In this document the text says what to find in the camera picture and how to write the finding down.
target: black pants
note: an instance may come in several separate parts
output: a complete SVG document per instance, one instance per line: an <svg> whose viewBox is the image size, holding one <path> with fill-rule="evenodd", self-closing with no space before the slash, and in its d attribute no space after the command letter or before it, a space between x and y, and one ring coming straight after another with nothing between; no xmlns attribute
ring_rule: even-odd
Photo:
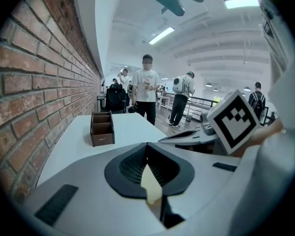
<svg viewBox="0 0 295 236"><path fill-rule="evenodd" d="M182 94L175 94L172 114L171 114L171 118L170 118L170 122L174 123L173 125L176 126L179 124L179 122L183 116L183 111L185 110L187 101L188 101L188 98L186 96L184 96Z"/></svg>
<svg viewBox="0 0 295 236"><path fill-rule="evenodd" d="M136 102L138 104L137 113L139 113L143 117L146 113L148 122L152 123L152 125L155 125L155 117L156 117L155 102L143 102L143 101L136 101Z"/></svg>
<svg viewBox="0 0 295 236"><path fill-rule="evenodd" d="M128 107L130 104L129 93L126 93L126 106Z"/></svg>

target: wooden organizer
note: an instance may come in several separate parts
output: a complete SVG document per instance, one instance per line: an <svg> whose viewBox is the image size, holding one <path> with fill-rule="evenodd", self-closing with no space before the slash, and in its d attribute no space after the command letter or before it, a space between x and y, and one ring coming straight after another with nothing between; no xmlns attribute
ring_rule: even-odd
<svg viewBox="0 0 295 236"><path fill-rule="evenodd" d="M115 144L115 131L111 111L92 113L90 119L90 137L93 147Z"/></svg>

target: white t-shirt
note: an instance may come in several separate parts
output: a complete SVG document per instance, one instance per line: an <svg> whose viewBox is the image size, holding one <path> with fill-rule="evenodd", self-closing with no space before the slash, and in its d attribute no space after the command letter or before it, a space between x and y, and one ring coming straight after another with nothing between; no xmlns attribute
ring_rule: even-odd
<svg viewBox="0 0 295 236"><path fill-rule="evenodd" d="M129 77L128 76L122 76L122 88L128 92L128 86L129 86Z"/></svg>
<svg viewBox="0 0 295 236"><path fill-rule="evenodd" d="M160 85L157 72L153 70L139 70L132 78L132 85L137 87L136 101L155 102L155 90L146 91L146 84Z"/></svg>

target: ceiling light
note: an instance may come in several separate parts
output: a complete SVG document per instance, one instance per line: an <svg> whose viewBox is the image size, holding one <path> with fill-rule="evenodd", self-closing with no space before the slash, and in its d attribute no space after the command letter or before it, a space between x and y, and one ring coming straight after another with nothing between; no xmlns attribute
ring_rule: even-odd
<svg viewBox="0 0 295 236"><path fill-rule="evenodd" d="M169 33L173 32L175 29L172 27L167 28L164 30L162 33L158 34L154 39L152 39L149 44L153 45L155 44L158 40L162 39L163 37L167 36Z"/></svg>
<svg viewBox="0 0 295 236"><path fill-rule="evenodd" d="M224 3L228 9L259 6L258 0L225 0Z"/></svg>

